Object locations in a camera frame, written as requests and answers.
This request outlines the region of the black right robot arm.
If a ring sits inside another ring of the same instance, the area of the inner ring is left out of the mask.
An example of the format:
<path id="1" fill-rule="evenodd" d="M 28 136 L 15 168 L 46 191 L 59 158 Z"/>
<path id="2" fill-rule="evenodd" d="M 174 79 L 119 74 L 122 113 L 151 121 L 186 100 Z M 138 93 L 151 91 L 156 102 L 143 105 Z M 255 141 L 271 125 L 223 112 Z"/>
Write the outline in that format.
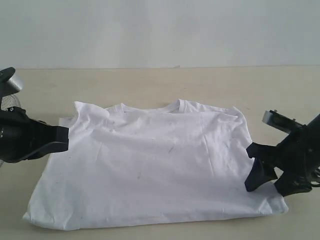
<path id="1" fill-rule="evenodd" d="M 267 111 L 263 120 L 267 125 L 285 133 L 275 146 L 251 143 L 247 149 L 253 166 L 244 185 L 253 192 L 274 180 L 277 192 L 283 197 L 308 193 L 320 186 L 320 117 L 308 124 L 300 124 L 274 111 Z"/>

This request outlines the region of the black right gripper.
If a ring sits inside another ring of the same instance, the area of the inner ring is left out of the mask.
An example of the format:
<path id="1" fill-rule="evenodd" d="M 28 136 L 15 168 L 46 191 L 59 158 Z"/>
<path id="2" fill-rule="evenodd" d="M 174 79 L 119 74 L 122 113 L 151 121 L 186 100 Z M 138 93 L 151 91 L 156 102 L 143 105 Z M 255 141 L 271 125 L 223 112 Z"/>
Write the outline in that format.
<path id="1" fill-rule="evenodd" d="M 262 161 L 272 158 L 275 152 L 275 166 L 283 171 L 274 183 L 280 195 L 308 193 L 320 186 L 320 127 L 301 125 L 281 131 L 288 136 L 276 147 L 253 142 L 246 148 L 249 158 L 258 158 L 244 182 L 248 192 L 278 178 L 274 168 Z"/>

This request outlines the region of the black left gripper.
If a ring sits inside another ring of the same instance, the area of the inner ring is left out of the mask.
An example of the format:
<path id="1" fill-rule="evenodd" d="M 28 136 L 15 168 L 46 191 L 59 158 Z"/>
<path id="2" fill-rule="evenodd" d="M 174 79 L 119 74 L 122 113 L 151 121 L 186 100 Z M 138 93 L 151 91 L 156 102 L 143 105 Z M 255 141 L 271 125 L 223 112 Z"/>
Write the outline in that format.
<path id="1" fill-rule="evenodd" d="M 42 133 L 41 147 L 36 148 L 36 138 Z M 52 126 L 27 116 L 20 107 L 9 107 L 0 111 L 0 160 L 18 163 L 27 159 L 40 159 L 48 154 L 61 153 L 69 149 L 69 129 Z"/>

